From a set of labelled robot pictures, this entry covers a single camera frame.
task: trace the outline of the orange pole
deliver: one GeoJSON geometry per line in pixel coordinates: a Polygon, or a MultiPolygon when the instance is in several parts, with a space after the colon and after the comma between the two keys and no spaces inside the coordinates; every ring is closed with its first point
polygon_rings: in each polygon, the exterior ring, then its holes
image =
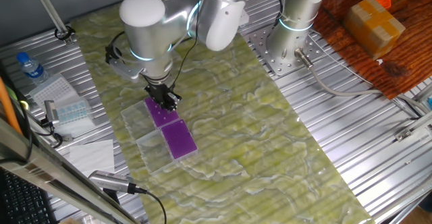
{"type": "Polygon", "coordinates": [[[7,120],[9,121],[9,125],[12,126],[13,129],[15,129],[18,133],[22,135],[21,127],[16,118],[14,107],[12,107],[11,99],[9,98],[9,94],[7,93],[6,86],[3,83],[3,80],[1,78],[0,78],[0,100],[3,103],[3,107],[5,108],[6,117],[7,120]]]}

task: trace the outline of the metal grating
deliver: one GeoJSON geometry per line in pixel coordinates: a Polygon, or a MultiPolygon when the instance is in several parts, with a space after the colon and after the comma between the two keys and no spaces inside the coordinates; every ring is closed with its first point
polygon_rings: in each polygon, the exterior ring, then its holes
{"type": "MultiPolygon", "coordinates": [[[[251,32],[273,23],[279,11],[279,2],[278,0],[247,0],[245,9],[250,16],[250,22],[240,29],[240,33],[248,41],[251,32]]],[[[312,37],[333,58],[349,67],[337,54],[333,54],[332,48],[319,35],[312,34],[312,37]]],[[[115,172],[122,175],[129,174],[128,166],[78,44],[66,47],[53,37],[53,31],[49,31],[0,48],[0,60],[6,65],[7,72],[16,86],[30,98],[28,92],[34,88],[34,85],[21,73],[16,62],[15,56],[20,51],[27,51],[36,56],[51,74],[62,73],[78,94],[84,96],[90,103],[97,126],[75,137],[70,145],[113,139],[115,172]]],[[[337,167],[360,203],[378,222],[422,194],[410,193],[409,190],[427,177],[432,170],[430,161],[432,143],[413,142],[407,145],[396,143],[394,134],[400,128],[412,123],[407,119],[409,116],[405,112],[378,94],[356,97],[337,97],[327,94],[303,67],[287,75],[276,76],[264,59],[259,57],[259,60],[337,167]],[[409,197],[403,197],[406,193],[409,193],[409,197]],[[394,203],[398,205],[382,213],[382,210],[393,206],[394,203]]],[[[324,83],[334,89],[354,91],[366,90],[369,87],[367,83],[328,57],[317,61],[315,68],[324,83]]],[[[413,97],[430,83],[432,80],[429,78],[406,95],[413,97]]],[[[31,109],[35,116],[43,116],[43,112],[34,104],[31,105],[31,109]]],[[[65,144],[58,150],[66,158],[69,155],[70,145],[65,144]]],[[[119,200],[134,217],[145,219],[145,211],[138,196],[122,194],[119,200]]],[[[86,213],[54,196],[50,201],[55,209],[57,220],[72,217],[85,219],[89,223],[91,217],[86,213]]]]}

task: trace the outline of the paper sheet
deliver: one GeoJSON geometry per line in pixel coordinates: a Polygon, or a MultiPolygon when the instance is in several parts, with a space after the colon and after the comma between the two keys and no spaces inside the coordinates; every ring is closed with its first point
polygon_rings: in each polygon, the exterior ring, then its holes
{"type": "Polygon", "coordinates": [[[69,162],[87,177],[96,170],[114,173],[113,140],[71,146],[69,162]]]}

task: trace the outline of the water bottle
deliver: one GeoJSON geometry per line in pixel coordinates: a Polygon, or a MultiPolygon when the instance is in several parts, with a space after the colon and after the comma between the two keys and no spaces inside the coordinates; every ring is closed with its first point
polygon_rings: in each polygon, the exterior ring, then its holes
{"type": "Polygon", "coordinates": [[[48,80],[48,72],[43,69],[43,66],[35,58],[30,58],[27,53],[21,52],[16,56],[16,59],[20,62],[22,72],[32,79],[36,85],[48,80]]]}

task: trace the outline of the purple block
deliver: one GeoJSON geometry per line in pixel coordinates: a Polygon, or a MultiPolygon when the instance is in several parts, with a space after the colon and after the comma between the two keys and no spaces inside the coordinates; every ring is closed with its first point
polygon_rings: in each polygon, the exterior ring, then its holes
{"type": "Polygon", "coordinates": [[[178,119],[177,112],[169,112],[166,109],[161,109],[161,107],[155,103],[152,98],[146,98],[144,99],[144,102],[146,103],[157,128],[178,119]]]}
{"type": "Polygon", "coordinates": [[[163,126],[161,131],[174,160],[197,150],[194,139],[192,139],[183,119],[163,126]]]}

